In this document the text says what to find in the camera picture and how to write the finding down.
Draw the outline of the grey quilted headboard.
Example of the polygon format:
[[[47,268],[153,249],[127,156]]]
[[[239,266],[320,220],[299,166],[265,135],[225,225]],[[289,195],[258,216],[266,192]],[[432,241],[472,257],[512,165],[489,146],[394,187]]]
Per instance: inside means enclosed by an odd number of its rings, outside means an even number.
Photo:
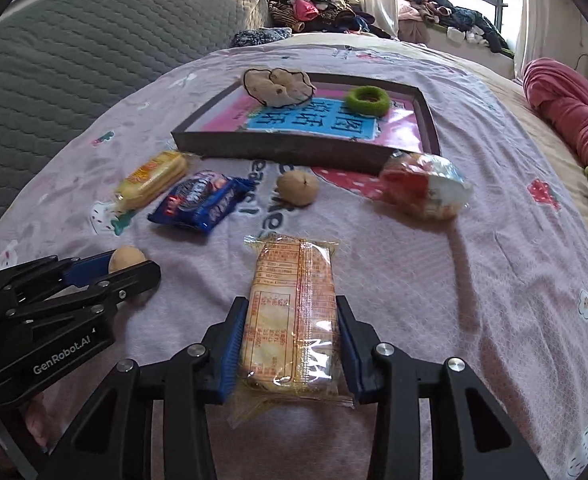
[[[0,219],[111,106],[269,23],[267,0],[38,0],[0,22]]]

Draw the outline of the right cream curtain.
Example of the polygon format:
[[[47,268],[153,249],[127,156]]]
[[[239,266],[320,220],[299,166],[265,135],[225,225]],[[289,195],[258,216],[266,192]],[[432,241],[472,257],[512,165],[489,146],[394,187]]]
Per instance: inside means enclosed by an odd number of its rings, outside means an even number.
[[[572,0],[522,0],[515,49],[515,75],[537,58],[574,67],[582,47],[582,18]]]

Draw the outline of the clothes pile beside bed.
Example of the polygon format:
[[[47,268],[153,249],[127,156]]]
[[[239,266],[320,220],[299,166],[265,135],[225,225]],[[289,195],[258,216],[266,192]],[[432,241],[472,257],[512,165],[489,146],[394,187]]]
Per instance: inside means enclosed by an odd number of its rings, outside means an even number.
[[[369,34],[391,39],[393,36],[377,25],[376,18],[361,3],[348,0],[267,0],[271,22],[300,32],[340,32]]]

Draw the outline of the yellow cake snack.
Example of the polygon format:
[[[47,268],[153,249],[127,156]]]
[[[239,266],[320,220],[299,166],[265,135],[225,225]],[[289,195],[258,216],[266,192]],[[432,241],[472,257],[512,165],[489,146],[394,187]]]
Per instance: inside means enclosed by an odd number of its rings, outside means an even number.
[[[187,159],[177,151],[162,151],[134,170],[117,186],[115,210],[127,212],[144,207],[187,173]]]

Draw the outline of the dark blue patterned cloth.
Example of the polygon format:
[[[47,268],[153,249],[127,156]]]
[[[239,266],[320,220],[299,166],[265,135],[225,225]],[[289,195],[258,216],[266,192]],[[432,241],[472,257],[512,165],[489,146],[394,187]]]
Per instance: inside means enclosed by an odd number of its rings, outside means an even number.
[[[237,32],[232,40],[232,48],[254,47],[262,44],[272,44],[293,36],[290,27],[262,27],[259,29],[245,29]]]

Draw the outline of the walnut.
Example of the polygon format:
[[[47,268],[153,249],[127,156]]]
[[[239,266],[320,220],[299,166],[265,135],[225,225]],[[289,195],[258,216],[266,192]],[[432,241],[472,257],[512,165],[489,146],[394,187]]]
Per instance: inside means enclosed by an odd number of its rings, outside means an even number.
[[[275,190],[280,199],[296,207],[311,205],[319,195],[319,180],[310,172],[292,170],[277,178]]]
[[[116,273],[121,270],[136,266],[146,260],[142,250],[134,246],[119,247],[112,253],[108,261],[108,273]]]

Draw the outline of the blue oreo cookie packet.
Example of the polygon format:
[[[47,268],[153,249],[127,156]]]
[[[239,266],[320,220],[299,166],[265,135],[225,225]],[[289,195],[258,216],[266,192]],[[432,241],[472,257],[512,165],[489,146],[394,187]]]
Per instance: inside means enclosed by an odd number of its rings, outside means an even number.
[[[255,188],[251,179],[198,171],[175,185],[147,220],[159,226],[209,234]]]

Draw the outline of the pink strawberry print bedsheet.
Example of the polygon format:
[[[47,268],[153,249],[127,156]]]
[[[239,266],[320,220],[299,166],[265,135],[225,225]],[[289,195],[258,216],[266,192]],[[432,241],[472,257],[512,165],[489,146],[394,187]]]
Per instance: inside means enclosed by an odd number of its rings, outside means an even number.
[[[474,187],[452,222],[422,224],[370,200],[377,181],[323,171],[306,209],[274,198],[281,167],[212,160],[255,194],[213,233],[162,230],[136,214],[122,234],[93,226],[94,206],[170,143],[170,133],[247,68],[288,67],[411,84],[434,116],[441,151]],[[0,219],[0,268],[46,255],[134,245],[163,273],[143,306],[128,304],[114,346],[51,387],[64,427],[113,364],[161,361],[197,341],[251,286],[244,240],[269,232],[333,240],[334,283],[358,318],[410,356],[459,356],[526,437],[548,475],[588,463],[588,225],[521,122],[479,78],[440,61],[364,48],[266,46],[220,51],[158,77],[102,115],[26,185]]]

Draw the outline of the clothes pile on windowsill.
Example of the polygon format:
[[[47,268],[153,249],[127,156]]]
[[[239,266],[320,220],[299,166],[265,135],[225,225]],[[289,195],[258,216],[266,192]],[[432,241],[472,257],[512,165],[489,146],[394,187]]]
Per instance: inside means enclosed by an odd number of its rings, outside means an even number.
[[[492,53],[514,58],[501,32],[479,11],[454,6],[449,0],[400,0],[399,21],[422,21],[444,29],[454,41],[480,44]]]

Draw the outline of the beige organza scrunchie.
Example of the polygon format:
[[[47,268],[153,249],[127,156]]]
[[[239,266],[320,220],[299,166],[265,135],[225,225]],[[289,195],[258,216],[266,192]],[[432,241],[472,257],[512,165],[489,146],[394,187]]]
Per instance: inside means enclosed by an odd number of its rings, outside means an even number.
[[[247,94],[262,106],[282,108],[306,103],[315,95],[315,86],[301,70],[247,70],[242,77]]]

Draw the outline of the red clear snack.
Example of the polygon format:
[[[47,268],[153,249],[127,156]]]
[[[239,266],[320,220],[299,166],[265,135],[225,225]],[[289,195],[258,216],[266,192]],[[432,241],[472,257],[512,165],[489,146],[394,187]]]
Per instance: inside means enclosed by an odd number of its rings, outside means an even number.
[[[384,194],[406,214],[424,220],[450,220],[464,209],[474,187],[444,157],[394,152],[379,173]]]

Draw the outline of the orange cracker pack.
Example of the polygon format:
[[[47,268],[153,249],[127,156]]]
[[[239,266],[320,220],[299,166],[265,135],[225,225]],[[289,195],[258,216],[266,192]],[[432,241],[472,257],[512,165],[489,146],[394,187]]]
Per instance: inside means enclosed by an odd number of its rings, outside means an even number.
[[[333,240],[247,236],[256,267],[228,423],[236,428],[288,403],[351,408],[341,369]]]

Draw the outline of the dark shallow box tray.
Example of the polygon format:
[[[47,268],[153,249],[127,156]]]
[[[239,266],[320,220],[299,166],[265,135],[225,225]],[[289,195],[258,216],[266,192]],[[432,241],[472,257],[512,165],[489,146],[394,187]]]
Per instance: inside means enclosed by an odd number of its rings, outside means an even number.
[[[203,158],[266,159],[376,176],[394,152],[439,155],[438,133],[423,93],[407,84],[371,78],[310,75],[315,95],[306,103],[264,107],[239,81],[200,105],[172,131],[180,151]],[[384,90],[382,118],[345,107],[348,92]]]

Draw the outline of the pink rolled blanket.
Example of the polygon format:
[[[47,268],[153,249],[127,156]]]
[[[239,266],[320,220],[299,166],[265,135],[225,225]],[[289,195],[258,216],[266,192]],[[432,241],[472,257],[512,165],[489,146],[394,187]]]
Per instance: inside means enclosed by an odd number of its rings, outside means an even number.
[[[554,58],[530,62],[522,80],[525,97],[533,110],[549,122],[588,166],[588,81]]]

